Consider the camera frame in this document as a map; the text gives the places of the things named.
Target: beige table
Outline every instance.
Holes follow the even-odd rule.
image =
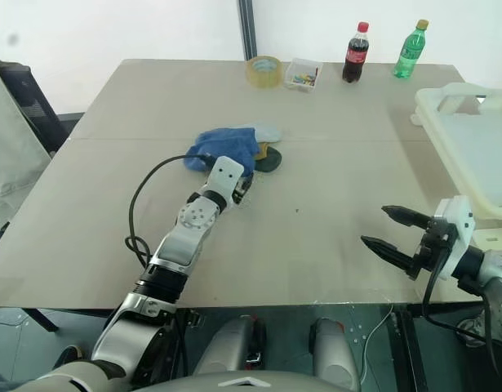
[[[145,173],[183,153],[201,131],[262,121],[283,130],[280,168],[258,174],[223,214],[187,282],[184,306],[419,301],[418,282],[377,258],[368,234],[412,253],[422,231],[392,222],[384,204],[433,212],[456,194],[433,146],[408,116],[422,87],[461,80],[451,66],[412,79],[367,65],[359,84],[325,64],[312,95],[247,86],[243,63],[128,60],[55,156],[0,242],[0,305],[113,308],[141,272],[123,245],[127,207]],[[135,210],[154,249],[205,180],[173,163]],[[436,299],[463,301],[454,282]]]

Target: white container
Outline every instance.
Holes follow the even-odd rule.
[[[292,59],[283,79],[285,87],[304,92],[314,91],[322,68],[323,63],[317,61]]]
[[[473,111],[458,113],[467,99]],[[474,215],[502,220],[502,90],[450,83],[419,90],[415,102],[411,121],[424,127]]]

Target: clear packing tape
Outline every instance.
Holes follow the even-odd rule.
[[[283,66],[271,56],[257,56],[247,61],[245,75],[254,87],[271,88],[282,82]]]

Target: green plastic bottle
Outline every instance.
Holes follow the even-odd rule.
[[[429,22],[420,19],[414,33],[406,37],[398,63],[394,67],[394,76],[396,78],[409,78],[412,75],[415,63],[417,63],[424,48],[424,32],[427,27],[429,27]]]

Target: blue cloth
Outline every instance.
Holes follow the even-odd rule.
[[[254,128],[216,128],[200,134],[187,154],[229,157],[243,165],[243,175],[249,176],[254,171],[254,156],[259,152]],[[199,158],[187,158],[184,163],[187,168],[198,172],[209,169]]]

